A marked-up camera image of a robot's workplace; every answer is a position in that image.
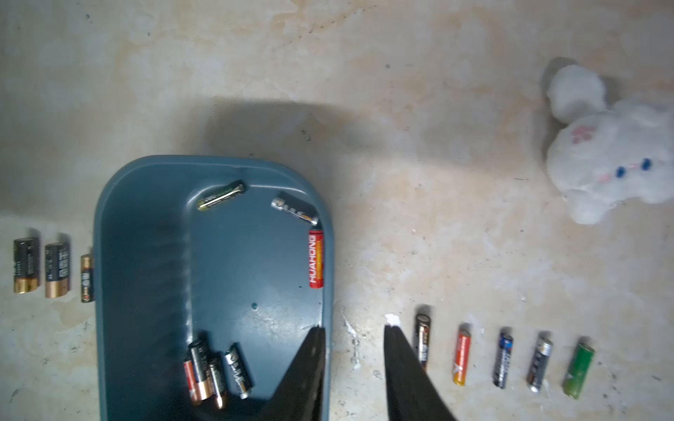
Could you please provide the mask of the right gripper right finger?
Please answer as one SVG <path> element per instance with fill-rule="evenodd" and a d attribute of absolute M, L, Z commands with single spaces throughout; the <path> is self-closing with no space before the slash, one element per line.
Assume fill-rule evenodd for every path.
<path fill-rule="evenodd" d="M 384 370 L 389 420 L 456 420 L 399 326 L 384 327 Z"/>

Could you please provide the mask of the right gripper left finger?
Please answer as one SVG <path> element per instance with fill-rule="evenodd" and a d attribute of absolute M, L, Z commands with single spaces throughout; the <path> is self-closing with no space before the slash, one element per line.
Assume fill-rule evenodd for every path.
<path fill-rule="evenodd" d="M 321 420 L 325 372 L 326 330 L 314 326 L 256 419 Z"/>

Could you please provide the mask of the red orange AAA battery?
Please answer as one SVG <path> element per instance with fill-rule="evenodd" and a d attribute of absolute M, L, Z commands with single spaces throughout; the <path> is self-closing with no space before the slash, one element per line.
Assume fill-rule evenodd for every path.
<path fill-rule="evenodd" d="M 452 368 L 453 382 L 458 386 L 465 386 L 469 358 L 471 334 L 467 329 L 460 329 L 457 335 L 455 359 Z"/>

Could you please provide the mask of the black gold AA battery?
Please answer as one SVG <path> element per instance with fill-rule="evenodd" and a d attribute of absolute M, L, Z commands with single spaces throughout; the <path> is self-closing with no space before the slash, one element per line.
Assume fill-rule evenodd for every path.
<path fill-rule="evenodd" d="M 415 351 L 417 360 L 424 370 L 428 367 L 431 317 L 419 313 L 415 317 Z"/>

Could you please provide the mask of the dark blue battery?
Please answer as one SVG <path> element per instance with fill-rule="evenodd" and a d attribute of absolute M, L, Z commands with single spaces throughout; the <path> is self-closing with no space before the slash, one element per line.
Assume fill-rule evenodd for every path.
<path fill-rule="evenodd" d="M 510 361 L 514 347 L 514 338 L 509 333 L 500 333 L 498 338 L 498 350 L 493 370 L 493 384 L 505 389 L 510 368 Z"/>

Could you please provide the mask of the black silver battery row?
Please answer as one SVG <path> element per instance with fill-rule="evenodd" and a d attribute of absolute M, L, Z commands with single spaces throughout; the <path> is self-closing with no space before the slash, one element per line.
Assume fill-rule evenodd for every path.
<path fill-rule="evenodd" d="M 541 390 L 552 351 L 553 343 L 545 336 L 539 337 L 526 377 L 528 388 L 533 393 Z"/>

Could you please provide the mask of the red Huahong battery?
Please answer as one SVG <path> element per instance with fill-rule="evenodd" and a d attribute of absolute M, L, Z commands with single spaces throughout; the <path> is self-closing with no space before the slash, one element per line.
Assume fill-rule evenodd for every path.
<path fill-rule="evenodd" d="M 309 285 L 312 289 L 324 286 L 325 238 L 322 230 L 310 230 L 308 234 Z"/>

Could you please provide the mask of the teal plastic storage box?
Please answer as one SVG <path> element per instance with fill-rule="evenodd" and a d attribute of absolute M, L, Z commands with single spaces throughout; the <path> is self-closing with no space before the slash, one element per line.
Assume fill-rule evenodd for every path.
<path fill-rule="evenodd" d="M 200 212 L 232 182 L 247 191 Z M 271 207 L 294 196 L 311 226 Z M 325 238 L 324 286 L 309 285 L 308 234 Z M 257 420 L 314 326 L 333 326 L 335 234 L 319 192 L 277 163 L 149 156 L 105 186 L 94 224 L 100 413 L 104 420 Z M 184 358 L 193 340 L 237 346 L 253 382 L 234 381 L 223 410 L 191 403 Z"/>

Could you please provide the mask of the black gold battery row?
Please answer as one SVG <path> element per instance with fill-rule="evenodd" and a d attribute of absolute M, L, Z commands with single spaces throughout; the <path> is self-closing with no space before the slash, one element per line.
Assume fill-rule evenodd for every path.
<path fill-rule="evenodd" d="M 93 276 L 93 257 L 91 254 L 85 254 L 81 257 L 80 297 L 82 303 L 92 303 L 95 300 Z"/>

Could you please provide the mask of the black battery copper end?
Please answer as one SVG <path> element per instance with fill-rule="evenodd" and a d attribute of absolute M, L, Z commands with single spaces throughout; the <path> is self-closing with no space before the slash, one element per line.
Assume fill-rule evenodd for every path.
<path fill-rule="evenodd" d="M 45 246 L 46 298 L 60 298 L 70 290 L 70 246 L 58 242 Z"/>

